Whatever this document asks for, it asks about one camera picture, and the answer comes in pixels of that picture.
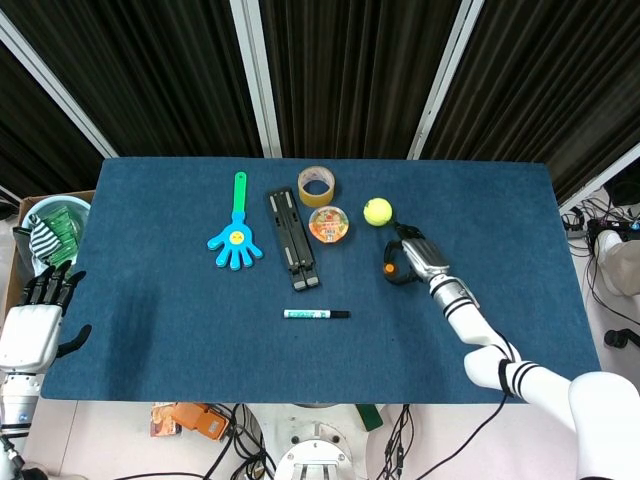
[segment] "robotic hand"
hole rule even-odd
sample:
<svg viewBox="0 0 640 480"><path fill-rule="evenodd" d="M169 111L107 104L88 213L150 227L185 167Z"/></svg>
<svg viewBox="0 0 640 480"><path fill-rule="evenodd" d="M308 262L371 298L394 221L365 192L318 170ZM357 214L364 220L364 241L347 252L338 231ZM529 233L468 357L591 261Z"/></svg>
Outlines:
<svg viewBox="0 0 640 480"><path fill-rule="evenodd" d="M13 307L0 337L0 370L5 379L1 389L0 480L47 478L39 469L23 469L22 450L38 402L40 382L56 358L78 350L87 341L91 326L85 325L75 339L58 345L62 317L73 291L85 272L68 279L71 262L49 267L25 286L20 302Z"/></svg>
<svg viewBox="0 0 640 480"><path fill-rule="evenodd" d="M395 224L399 242L385 250L385 272L393 251L402 250L411 272L388 276L394 284L418 280L460 340L481 348L466 355L464 366L473 383L522 398L554 416L576 432L579 479L637 478L635 455L640 451L640 395L623 377L592 372L573 381L540 365L523 361L516 348L493 330L482 316L469 288L449 275L449 264L433 242L416 227Z"/></svg>

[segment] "white floor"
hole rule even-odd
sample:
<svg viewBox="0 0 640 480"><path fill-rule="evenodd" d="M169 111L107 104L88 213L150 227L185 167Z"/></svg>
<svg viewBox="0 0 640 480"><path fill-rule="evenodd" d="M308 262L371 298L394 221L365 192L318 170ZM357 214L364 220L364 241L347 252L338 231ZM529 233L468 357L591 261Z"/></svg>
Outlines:
<svg viewBox="0 0 640 480"><path fill-rule="evenodd" d="M9 225L0 222L0 292L6 285L12 248ZM574 260L581 284L585 278L584 260L587 259ZM583 292L603 368L625 375L640 386L637 368L640 350L633 346L624 350L603 346L606 330L627 325L586 298L587 289L583 288ZM638 317L638 302L607 295L604 289L600 292L613 308ZM455 451L495 406L419 405L413 408L418 440L414 453L406 460L404 478L416 478ZM388 419L390 413L395 418L398 411L398 406L387 407L383 417ZM75 473L95 480L146 472L206 472L222 445L188 431L180 437L150 438L149 415L148 403L41 400L25 457L45 465L52 474ZM383 445L389 435L390 422L386 423L372 434L367 449L373 476L380 470ZM228 479L239 463L230 451L214 478ZM534 407L514 404L506 405L463 453L429 478L568 480L575 478L575 463L573 434Z"/></svg>

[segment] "roll of tape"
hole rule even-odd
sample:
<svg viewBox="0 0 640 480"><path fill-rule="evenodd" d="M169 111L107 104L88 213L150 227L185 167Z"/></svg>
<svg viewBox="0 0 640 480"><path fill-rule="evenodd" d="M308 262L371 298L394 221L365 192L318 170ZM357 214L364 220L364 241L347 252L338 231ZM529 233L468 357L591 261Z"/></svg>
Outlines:
<svg viewBox="0 0 640 480"><path fill-rule="evenodd" d="M309 183L319 180L329 187L326 192L321 193L319 195L314 195L305 190ZM331 200L333 200L333 190L336 186L336 179L331 173L331 170L325 167L309 167L305 168L298 175L298 195L300 196L300 201L304 203L307 207L324 207L325 205L329 205Z"/></svg>

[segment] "tennis ball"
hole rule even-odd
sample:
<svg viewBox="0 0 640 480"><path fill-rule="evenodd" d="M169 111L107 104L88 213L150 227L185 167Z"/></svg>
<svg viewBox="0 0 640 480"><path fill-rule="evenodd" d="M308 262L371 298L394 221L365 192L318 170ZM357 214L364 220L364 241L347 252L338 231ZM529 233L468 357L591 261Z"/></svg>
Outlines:
<svg viewBox="0 0 640 480"><path fill-rule="evenodd" d="M391 220L393 209L384 198L372 198L364 206L364 219L374 227L381 227Z"/></svg>

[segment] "black curtain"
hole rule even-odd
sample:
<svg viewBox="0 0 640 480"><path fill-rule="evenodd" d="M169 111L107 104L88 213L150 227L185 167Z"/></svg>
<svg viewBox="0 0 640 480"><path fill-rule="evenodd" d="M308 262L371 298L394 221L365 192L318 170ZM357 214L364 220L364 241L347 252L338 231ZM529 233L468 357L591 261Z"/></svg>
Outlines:
<svg viewBox="0 0 640 480"><path fill-rule="evenodd" d="M540 162L559 201L640 141L640 3L485 1L423 158Z"/></svg>
<svg viewBox="0 0 640 480"><path fill-rule="evenodd" d="M0 7L118 154L262 155L228 1Z"/></svg>
<svg viewBox="0 0 640 480"><path fill-rule="evenodd" d="M0 44L0 185L18 196L93 188L102 157Z"/></svg>
<svg viewBox="0 0 640 480"><path fill-rule="evenodd" d="M405 158L459 0L261 0L285 157Z"/></svg>

